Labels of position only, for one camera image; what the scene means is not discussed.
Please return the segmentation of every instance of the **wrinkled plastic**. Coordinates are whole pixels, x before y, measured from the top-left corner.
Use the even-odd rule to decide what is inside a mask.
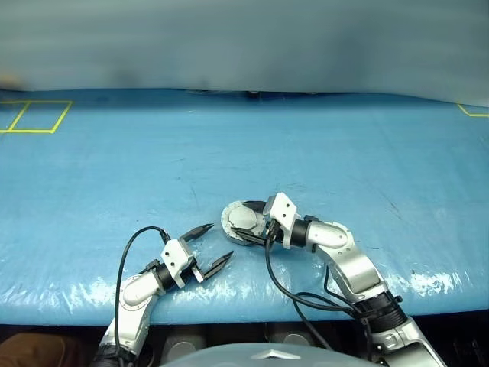
[[[2,1],[28,89],[397,93],[489,103],[487,0]]]
[[[263,249],[219,228],[230,202],[277,191],[301,215],[347,226],[407,313],[489,307],[489,124],[457,105],[160,90],[23,98],[75,102],[53,134],[0,135],[0,323],[108,325],[131,235],[156,225],[177,237],[208,222],[215,228],[191,242],[199,265],[234,255],[209,281],[163,296],[152,322],[298,320]],[[18,124],[39,117],[27,110]],[[162,248],[157,233],[141,235],[124,278]],[[321,292],[315,255],[276,247],[272,263],[290,290]]]

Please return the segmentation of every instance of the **blue plastic sheet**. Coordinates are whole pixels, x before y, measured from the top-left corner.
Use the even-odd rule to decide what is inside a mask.
[[[12,99],[74,103],[53,134],[0,133],[0,323],[107,325],[132,233],[157,225],[179,236],[208,222],[216,228],[192,244],[199,262],[234,249],[231,261],[207,283],[162,297],[152,322],[298,320],[263,250],[230,242],[219,226],[230,202],[277,191],[303,215],[346,225],[407,313],[489,306],[489,123],[457,105],[164,90],[3,101]],[[0,104],[0,128],[22,106]],[[32,104],[15,129],[52,128],[64,106]],[[161,249],[157,234],[142,235],[124,277]],[[277,249],[272,262],[289,289],[321,291],[314,255]]]

